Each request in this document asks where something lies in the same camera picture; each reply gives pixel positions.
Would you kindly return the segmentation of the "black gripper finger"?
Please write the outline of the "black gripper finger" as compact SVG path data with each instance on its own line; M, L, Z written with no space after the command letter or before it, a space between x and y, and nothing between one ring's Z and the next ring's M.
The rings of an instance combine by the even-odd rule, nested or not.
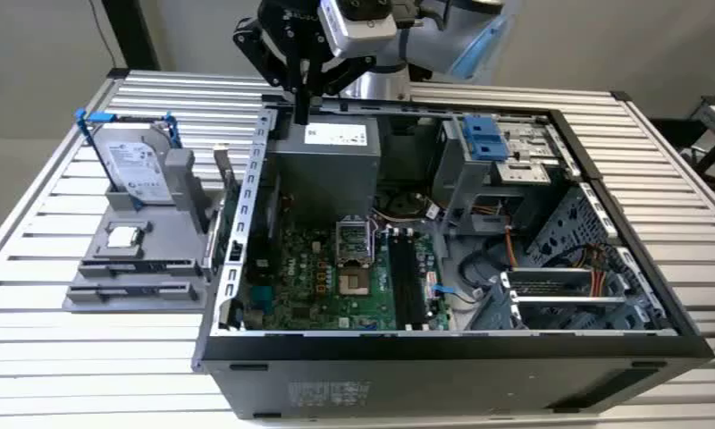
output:
M307 125L310 99L322 95L334 96L373 67L374 57L344 59L322 71L324 60L313 57L307 62L306 77L301 86L301 124Z
M250 65L271 87L279 87L289 96L293 105L294 123L302 124L302 91L298 66L290 68L274 55L262 40L262 27L255 19L242 18L231 35L231 41L249 60Z

